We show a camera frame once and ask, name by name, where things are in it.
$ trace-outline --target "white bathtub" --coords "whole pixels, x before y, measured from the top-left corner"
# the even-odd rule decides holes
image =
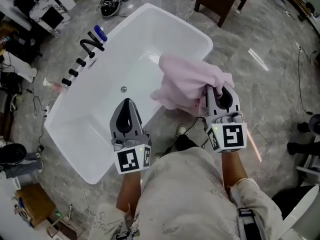
[[[163,77],[160,55],[174,52],[203,60],[213,48],[207,35],[148,3],[107,37],[105,50],[95,48],[95,57],[86,57],[86,66],[79,66],[78,77],[70,78],[72,85],[59,95],[44,124],[89,184],[96,184],[113,164],[109,122],[120,102],[125,98],[135,102],[143,126],[161,107],[150,98]]]

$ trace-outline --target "faucet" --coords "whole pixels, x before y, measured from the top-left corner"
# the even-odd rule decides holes
[[[82,39],[80,41],[80,45],[89,54],[90,58],[93,58],[95,56],[95,53],[90,51],[89,48],[85,44],[97,47],[100,51],[104,51],[105,50],[105,48],[102,47],[102,44],[100,42],[98,43],[96,41],[91,41],[91,40],[88,40],[88,39]]]

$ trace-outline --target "cable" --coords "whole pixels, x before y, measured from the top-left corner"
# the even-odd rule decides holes
[[[194,10],[190,10],[188,12],[184,13],[184,21],[189,20],[189,18],[194,14]]]
[[[15,72],[16,72],[16,68],[15,68],[15,67],[12,65],[12,63],[11,63],[10,52],[8,52],[8,56],[9,56],[9,60],[10,60],[10,65],[5,64],[5,63],[2,62],[2,64],[5,65],[5,66],[7,66],[7,67],[1,67],[0,69],[1,69],[1,71],[2,71],[2,70],[5,70],[5,69],[7,69],[7,68],[13,67],[13,73],[15,73]]]
[[[302,109],[304,110],[304,112],[306,112],[308,115],[312,116],[313,113],[310,112],[310,111],[306,111],[305,108],[304,108],[304,104],[302,102],[302,95],[301,95],[301,82],[300,82],[300,69],[299,69],[299,62],[300,62],[300,53],[301,53],[301,46],[300,46],[300,49],[299,49],[299,56],[298,56],[298,78],[299,78],[299,92],[300,92],[300,100],[301,100],[301,105],[302,105]]]
[[[205,142],[201,145],[201,148],[202,149],[206,149],[206,147],[205,147],[205,145],[206,145],[206,143],[208,142],[208,140],[209,140],[209,138],[207,138],[206,140],[205,140]]]
[[[21,89],[22,89],[22,90],[26,90],[28,93],[30,93],[30,94],[33,95],[32,101],[33,101],[34,116],[35,116],[35,117],[38,115],[38,111],[37,111],[37,108],[36,108],[35,99],[37,99],[37,100],[39,101],[41,110],[44,111],[44,112],[47,112],[46,109],[43,109],[43,108],[42,108],[42,103],[41,103],[41,100],[40,100],[39,96],[35,95],[34,92],[33,92],[32,90],[30,90],[29,88],[25,89],[25,88],[22,88],[22,86],[21,86]],[[45,150],[45,147],[44,147],[44,146],[42,145],[42,143],[41,143],[41,138],[42,138],[42,136],[44,135],[44,122],[45,122],[45,118],[46,118],[46,117],[47,117],[47,115],[44,115],[44,116],[42,117],[41,135],[40,135],[40,137],[39,137],[39,139],[38,139],[39,146],[37,147],[37,151],[38,151],[41,155],[42,155],[42,152]]]
[[[311,64],[312,55],[315,54],[317,51],[315,50],[313,53],[311,53],[310,55],[308,55],[308,54],[306,53],[305,49],[304,49],[302,46],[300,46],[300,48],[303,50],[303,52],[304,52],[304,54],[305,54],[305,56],[306,56],[306,59],[307,59],[307,61],[309,62],[309,64]]]
[[[40,139],[41,139],[42,136],[44,135],[44,122],[45,122],[45,118],[46,118],[46,117],[47,117],[46,115],[44,115],[44,116],[42,117],[41,135],[40,135],[40,137],[39,137],[39,139],[38,139],[39,146],[36,148],[41,155],[42,155],[42,151],[44,151],[44,149],[45,149],[44,146],[42,145]]]
[[[81,178],[81,183],[82,183],[82,191],[83,191],[83,195],[84,195],[84,200],[85,200],[85,203],[86,203],[86,207],[88,208],[88,211],[89,211],[88,217],[86,218],[86,222],[89,222],[91,211],[90,211],[90,208],[89,208],[89,205],[88,205],[88,200],[87,200],[87,196],[86,196],[86,192],[85,192],[84,180],[82,178]]]
[[[293,17],[293,16],[291,15],[291,13],[290,13],[290,11],[289,11],[289,9],[288,9],[288,7],[287,7],[287,5],[286,5],[285,2],[283,2],[284,6],[285,6],[285,8],[283,8],[281,5],[277,4],[275,0],[272,0],[272,1],[274,2],[274,4],[275,4],[276,6],[280,7],[282,10],[284,10],[285,12],[287,12],[287,13],[289,14],[289,16],[290,16],[294,21],[296,20],[295,17]]]
[[[50,100],[46,103],[46,105],[49,106],[50,102],[53,102],[53,101],[55,101],[55,100],[56,100],[55,98],[50,99]]]

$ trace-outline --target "gray marble floor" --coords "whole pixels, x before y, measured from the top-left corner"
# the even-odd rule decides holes
[[[56,38],[48,38],[41,47],[43,57],[34,62],[39,69],[38,76],[29,88],[34,90],[45,106],[57,94],[43,87],[46,77],[49,81],[60,82],[68,76],[68,69],[75,68],[75,60],[84,58],[85,51],[79,41],[93,26],[103,26],[109,33],[124,18],[115,16],[102,19],[96,8],[100,0],[77,0],[76,7],[69,12],[70,24]],[[279,0],[275,2],[284,7]],[[192,10],[195,0],[129,0],[121,5],[119,14],[128,16],[144,3],[151,3],[185,19],[185,13]],[[296,123],[308,120],[300,103],[298,84],[298,55],[296,42],[311,54],[319,49],[319,39],[307,21],[300,22],[295,9],[287,5],[295,20],[272,0],[248,0],[241,14],[235,9],[236,1],[222,28],[217,27],[218,17],[204,7],[194,12],[188,22],[207,34],[214,48],[206,61],[232,73],[235,90],[239,95],[241,110],[248,124],[251,141],[240,152],[241,160],[248,175],[254,178],[261,189],[273,196],[283,188],[297,183],[295,159],[286,152],[286,144],[291,140]],[[264,61],[265,67],[249,54],[252,49]],[[307,110],[319,111],[320,72],[314,63],[308,63],[300,55],[301,91]],[[34,116],[32,95],[25,93],[18,103],[12,129],[12,139],[34,151],[41,134],[42,117]],[[153,141],[153,153],[163,152],[175,139],[179,124],[190,125],[194,118],[183,111],[166,111],[149,126]],[[307,141],[298,135],[298,141]],[[190,130],[190,138],[198,145],[206,139],[201,122]],[[73,204],[73,220],[79,227],[89,213],[84,199],[82,180],[60,153],[50,136],[44,130],[42,143],[45,146],[42,159],[44,170],[35,178],[41,183],[61,212],[66,212]],[[214,156],[221,169],[221,159]],[[96,185],[84,182],[84,191],[91,211],[89,223],[82,235],[88,234],[93,217],[102,202],[114,204],[121,187],[122,177],[113,166]]]

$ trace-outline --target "pink cloth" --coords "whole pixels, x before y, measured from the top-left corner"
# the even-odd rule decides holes
[[[205,85],[216,87],[222,94],[224,83],[235,86],[230,73],[199,59],[186,59],[171,53],[160,56],[159,67],[164,76],[160,89],[151,93],[151,99],[166,109],[181,109],[200,117],[208,112],[205,103]]]

